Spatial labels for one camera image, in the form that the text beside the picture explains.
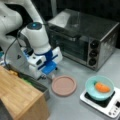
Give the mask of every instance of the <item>white countertop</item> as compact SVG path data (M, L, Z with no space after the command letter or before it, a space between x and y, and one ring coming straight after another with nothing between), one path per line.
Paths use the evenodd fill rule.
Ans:
M85 82L89 77L102 75L110 78L114 85L120 88L120 50L116 49L115 53L101 67L99 71L93 71L79 63L68 58L58 66L56 76L68 75L77 82L76 91L68 97L59 97L51 90L51 82L42 80L42 83L49 88L50 99L47 101L50 117L49 120L119 120L119 116L111 119L100 113L94 108L83 103L79 98L85 89Z

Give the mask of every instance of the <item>toaster oven door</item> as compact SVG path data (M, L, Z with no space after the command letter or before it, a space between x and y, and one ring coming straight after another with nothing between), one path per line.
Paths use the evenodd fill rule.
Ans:
M71 41L55 34L51 34L50 36L50 43L53 48L59 46L64 56L84 65L87 64L88 37L81 36L75 41Z

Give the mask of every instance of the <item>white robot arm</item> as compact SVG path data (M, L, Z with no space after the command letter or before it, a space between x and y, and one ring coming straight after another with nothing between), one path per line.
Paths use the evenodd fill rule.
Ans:
M8 46L15 39L6 34L18 29L23 22L20 14L9 9L4 3L23 6L33 20L21 31L21 35L28 39L34 53L26 59L16 41L8 52L8 63L13 68L34 78L39 78L42 73L50 74L62 60L62 54L59 48L51 50L44 21L31 0L0 0L0 21L2 23L0 26L0 44L3 51L6 52Z

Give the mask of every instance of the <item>wooden table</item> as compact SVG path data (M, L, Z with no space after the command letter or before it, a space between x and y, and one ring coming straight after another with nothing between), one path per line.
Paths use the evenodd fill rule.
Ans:
M0 66L0 98L14 120L47 120L42 92Z

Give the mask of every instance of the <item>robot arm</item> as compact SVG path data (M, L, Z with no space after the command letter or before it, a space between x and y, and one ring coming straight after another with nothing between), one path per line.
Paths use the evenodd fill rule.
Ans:
M13 58L11 60L11 65L15 66L14 64L17 63L17 67L15 68L21 70L23 73L28 74L34 78L39 78L42 72L46 70L47 72L45 72L45 74L51 72L51 70L54 69L53 66L57 65L62 60L62 54L59 48L51 50L44 22L31 0L0 0L0 7L4 6L5 8L5 9L1 8L3 11L0 12L0 21L2 21L3 15L7 14L7 20L9 20L8 18L11 17L10 20L13 23L10 24L10 26L8 26L8 28L6 29L6 26L4 25L6 25L7 21L4 21L2 24L4 26L3 29L0 28L1 33L2 32L4 33L0 36L1 38L4 37L4 39L2 40L4 44L3 49L8 47L8 45L11 43L7 42L8 45L6 45L5 41L8 41L8 38L11 39L11 37L7 38L6 34L13 30L18 29L22 25L22 18L19 15L19 13L10 10L9 8L6 7L4 3L17 4L23 6L33 20L33 23L28 24L21 31L21 34L26 39L28 39L34 53L31 56L29 56L27 60L24 59L24 55L22 54L22 52L20 51L21 50L20 47L16 43L14 46L12 46L11 52L9 52L10 57L12 56ZM14 24L15 19L13 19L12 16L13 13L17 15L17 16L15 15L16 24Z

